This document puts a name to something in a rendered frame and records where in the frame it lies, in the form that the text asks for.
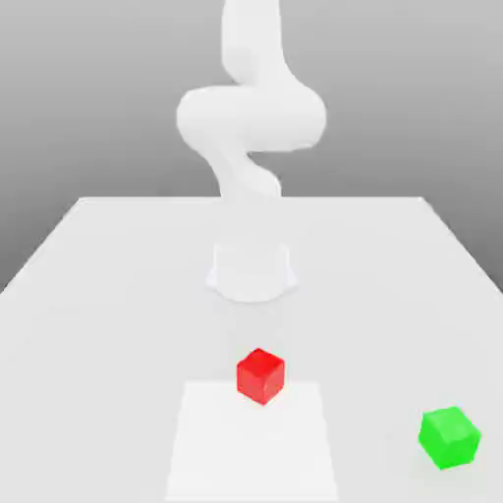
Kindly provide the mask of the small red cube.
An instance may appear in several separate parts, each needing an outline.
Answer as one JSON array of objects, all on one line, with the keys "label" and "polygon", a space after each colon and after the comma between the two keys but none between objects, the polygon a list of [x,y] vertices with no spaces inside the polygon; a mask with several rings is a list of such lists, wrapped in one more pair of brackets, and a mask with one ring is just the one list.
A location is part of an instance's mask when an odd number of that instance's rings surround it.
[{"label": "small red cube", "polygon": [[265,406],[283,389],[285,370],[283,359],[256,348],[237,364],[237,390]]}]

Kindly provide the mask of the small green cube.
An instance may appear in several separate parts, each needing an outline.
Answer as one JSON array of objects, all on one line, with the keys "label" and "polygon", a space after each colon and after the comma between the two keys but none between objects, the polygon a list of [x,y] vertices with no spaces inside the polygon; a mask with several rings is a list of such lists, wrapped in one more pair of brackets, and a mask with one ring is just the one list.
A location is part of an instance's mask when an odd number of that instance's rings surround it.
[{"label": "small green cube", "polygon": [[480,439],[480,430],[457,406],[422,414],[419,445],[439,470],[473,462]]}]

